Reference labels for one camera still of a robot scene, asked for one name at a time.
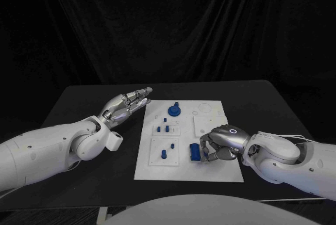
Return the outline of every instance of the white board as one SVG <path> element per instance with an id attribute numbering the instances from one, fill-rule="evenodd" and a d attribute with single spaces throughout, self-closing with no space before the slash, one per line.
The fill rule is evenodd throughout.
<path id="1" fill-rule="evenodd" d="M 200 144 L 198 135 L 228 123 L 221 101 L 178 102 L 181 107 L 178 117 L 169 115 L 169 107 L 175 105 L 175 101 L 153 100 L 146 106 L 135 179 L 244 182 L 238 160 L 214 162 L 191 160 L 189 145 Z M 169 149 L 172 140 L 178 141 L 175 150 Z M 168 150 L 166 159 L 161 156 L 163 149 Z"/>

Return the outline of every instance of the black backdrop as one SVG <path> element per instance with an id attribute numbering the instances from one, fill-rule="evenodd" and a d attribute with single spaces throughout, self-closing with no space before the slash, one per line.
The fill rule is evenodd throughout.
<path id="1" fill-rule="evenodd" d="M 68 85 L 266 79 L 335 143 L 335 2 L 0 0 L 3 138 Z"/>

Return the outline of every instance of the robotic hand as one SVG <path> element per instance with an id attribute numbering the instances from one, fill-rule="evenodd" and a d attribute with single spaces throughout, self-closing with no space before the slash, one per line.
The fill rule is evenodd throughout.
<path id="1" fill-rule="evenodd" d="M 308 142 L 295 144 L 285 137 Z M 251 137 L 231 125 L 217 127 L 200 141 L 207 154 L 207 141 L 217 151 L 202 161 L 234 160 L 241 153 L 243 164 L 264 180 L 275 184 L 285 182 L 336 201 L 336 145 L 318 143 L 302 135 L 276 135 L 262 131 Z"/>
<path id="2" fill-rule="evenodd" d="M 0 144 L 0 191 L 19 188 L 91 160 L 104 147 L 117 151 L 123 137 L 110 129 L 150 103 L 152 88 L 119 95 L 99 116 L 73 124 L 34 130 Z"/>

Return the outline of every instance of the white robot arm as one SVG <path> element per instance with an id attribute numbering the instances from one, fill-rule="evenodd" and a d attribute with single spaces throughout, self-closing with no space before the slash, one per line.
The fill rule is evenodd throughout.
<path id="1" fill-rule="evenodd" d="M 309 142 L 295 144 L 285 137 Z M 225 125 L 201 137 L 201 147 L 215 153 L 202 161 L 234 160 L 241 162 L 260 177 L 275 184 L 287 183 L 308 193 L 336 201 L 336 145 L 308 140 L 300 135 L 276 135 L 259 132 L 253 137 L 238 127 Z"/>
<path id="2" fill-rule="evenodd" d="M 117 151 L 123 137 L 110 129 L 126 121 L 150 99 L 152 88 L 114 97 L 99 116 L 73 124 L 34 130 L 0 144 L 0 191 L 19 188 L 91 160 L 104 147 Z"/>

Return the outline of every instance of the black table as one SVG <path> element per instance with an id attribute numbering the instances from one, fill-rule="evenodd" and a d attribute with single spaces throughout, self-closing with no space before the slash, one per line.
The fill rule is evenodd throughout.
<path id="1" fill-rule="evenodd" d="M 44 127 L 74 123 L 99 114 L 119 94 L 153 87 L 156 100 L 221 100 L 230 124 L 250 134 L 259 130 L 312 138 L 269 81 L 227 81 L 146 85 L 71 86 L 54 106 Z M 287 184 L 264 181 L 241 164 L 244 183 L 135 180 L 145 109 L 116 128 L 125 141 L 117 152 L 104 149 L 77 169 L 18 189 L 0 200 L 0 210 L 129 206 L 179 194 L 221 194 L 251 200 L 316 198 Z"/>

